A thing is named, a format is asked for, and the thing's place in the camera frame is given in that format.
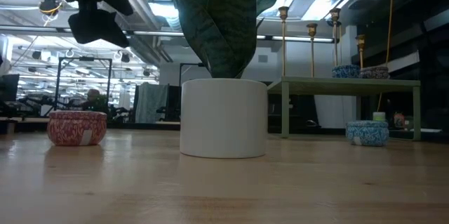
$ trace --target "white planter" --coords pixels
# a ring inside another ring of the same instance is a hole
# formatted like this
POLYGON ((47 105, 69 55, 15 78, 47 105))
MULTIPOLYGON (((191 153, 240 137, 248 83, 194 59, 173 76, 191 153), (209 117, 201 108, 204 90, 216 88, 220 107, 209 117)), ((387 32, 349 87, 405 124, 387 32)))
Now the white planter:
POLYGON ((181 153, 247 158, 265 154, 267 86, 242 79, 197 79, 182 85, 181 153))

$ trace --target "green table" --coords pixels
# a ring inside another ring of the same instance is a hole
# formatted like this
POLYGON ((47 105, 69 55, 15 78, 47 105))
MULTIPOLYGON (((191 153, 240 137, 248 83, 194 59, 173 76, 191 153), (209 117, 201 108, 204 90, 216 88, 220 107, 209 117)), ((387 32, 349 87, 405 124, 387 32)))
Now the green table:
POLYGON ((282 77, 268 86, 268 93, 282 95, 282 137, 289 135, 289 95, 377 95, 413 92, 413 140, 421 140, 420 81, 390 79, 337 79, 282 77))

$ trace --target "wooden table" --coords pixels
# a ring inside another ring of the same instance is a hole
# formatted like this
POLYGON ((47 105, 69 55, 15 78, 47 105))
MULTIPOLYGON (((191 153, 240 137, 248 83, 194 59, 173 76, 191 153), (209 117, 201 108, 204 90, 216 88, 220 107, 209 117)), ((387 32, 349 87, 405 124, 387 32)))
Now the wooden table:
POLYGON ((449 145, 269 136, 267 155, 180 154, 177 131, 101 146, 0 136, 1 224, 448 224, 449 145))
POLYGON ((413 92, 413 140, 421 140, 420 81, 390 79, 337 79, 282 77, 268 86, 268 93, 282 95, 282 137, 289 135, 289 95, 377 95, 388 92, 413 92))

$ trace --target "table leg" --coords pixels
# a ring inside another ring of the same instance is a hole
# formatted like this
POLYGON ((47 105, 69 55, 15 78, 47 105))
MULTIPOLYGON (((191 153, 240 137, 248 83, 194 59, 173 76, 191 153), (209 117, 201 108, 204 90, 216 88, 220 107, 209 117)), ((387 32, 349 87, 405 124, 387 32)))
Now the table leg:
POLYGON ((362 97, 356 97, 356 120, 362 120, 362 97))
POLYGON ((421 140, 421 88, 413 87, 413 140, 421 140))
POLYGON ((282 82, 282 138, 290 133, 290 90, 288 82, 282 82))

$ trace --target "snake plant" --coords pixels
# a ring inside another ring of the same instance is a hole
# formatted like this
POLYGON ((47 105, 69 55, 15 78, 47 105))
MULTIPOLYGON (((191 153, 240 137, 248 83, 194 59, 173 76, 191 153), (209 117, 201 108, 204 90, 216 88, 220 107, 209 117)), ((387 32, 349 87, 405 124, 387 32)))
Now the snake plant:
POLYGON ((214 78, 240 78, 257 46, 256 18, 276 0, 173 0, 189 45, 214 78))

